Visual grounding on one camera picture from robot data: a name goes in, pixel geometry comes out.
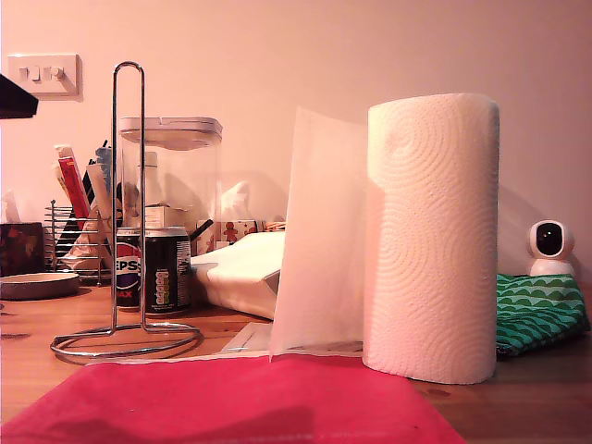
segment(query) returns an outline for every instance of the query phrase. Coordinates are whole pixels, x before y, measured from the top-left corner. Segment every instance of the white package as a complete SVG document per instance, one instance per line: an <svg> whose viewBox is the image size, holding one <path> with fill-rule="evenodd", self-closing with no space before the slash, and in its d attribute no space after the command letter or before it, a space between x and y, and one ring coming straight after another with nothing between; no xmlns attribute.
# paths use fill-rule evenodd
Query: white package
<svg viewBox="0 0 592 444"><path fill-rule="evenodd" d="M274 318L284 232L253 233L234 245L191 258L214 305Z"/></svg>

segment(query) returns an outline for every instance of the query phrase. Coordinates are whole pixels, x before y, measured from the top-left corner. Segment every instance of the pepsi can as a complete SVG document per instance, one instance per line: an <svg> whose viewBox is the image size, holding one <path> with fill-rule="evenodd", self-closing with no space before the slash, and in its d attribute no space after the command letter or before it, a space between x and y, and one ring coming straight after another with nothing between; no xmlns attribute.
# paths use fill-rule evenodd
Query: pepsi can
<svg viewBox="0 0 592 444"><path fill-rule="evenodd" d="M168 317L191 308L191 247L183 227L146 230L146 315Z"/></svg>
<svg viewBox="0 0 592 444"><path fill-rule="evenodd" d="M140 310L140 230L120 228L117 230L117 307L122 311Z"/></svg>

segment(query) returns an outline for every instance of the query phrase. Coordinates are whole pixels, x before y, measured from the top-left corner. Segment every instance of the shallow dish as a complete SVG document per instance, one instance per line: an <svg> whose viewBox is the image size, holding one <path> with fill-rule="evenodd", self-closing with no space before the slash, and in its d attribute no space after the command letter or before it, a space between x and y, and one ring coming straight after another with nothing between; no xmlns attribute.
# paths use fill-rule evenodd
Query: shallow dish
<svg viewBox="0 0 592 444"><path fill-rule="evenodd" d="M0 299L31 301L59 298L78 291L80 277L77 273L34 273L0 277Z"/></svg>

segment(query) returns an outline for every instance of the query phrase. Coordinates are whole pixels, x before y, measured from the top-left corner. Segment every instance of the camera lens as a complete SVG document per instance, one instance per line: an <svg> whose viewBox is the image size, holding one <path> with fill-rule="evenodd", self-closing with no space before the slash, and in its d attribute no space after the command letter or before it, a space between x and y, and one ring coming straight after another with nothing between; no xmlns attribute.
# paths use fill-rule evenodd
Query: camera lens
<svg viewBox="0 0 592 444"><path fill-rule="evenodd" d="M563 235L557 224L541 224L536 229L536 247L546 256L553 256L561 251Z"/></svg>

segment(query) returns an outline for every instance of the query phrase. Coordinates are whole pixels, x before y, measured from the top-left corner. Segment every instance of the pepsi logo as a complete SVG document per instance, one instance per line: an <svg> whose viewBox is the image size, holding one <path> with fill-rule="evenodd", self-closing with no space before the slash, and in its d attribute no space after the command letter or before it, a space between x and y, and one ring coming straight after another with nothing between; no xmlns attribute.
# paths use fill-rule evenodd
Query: pepsi logo
<svg viewBox="0 0 592 444"><path fill-rule="evenodd" d="M140 285L140 266L140 249L125 242L118 243L115 264L118 290Z"/></svg>

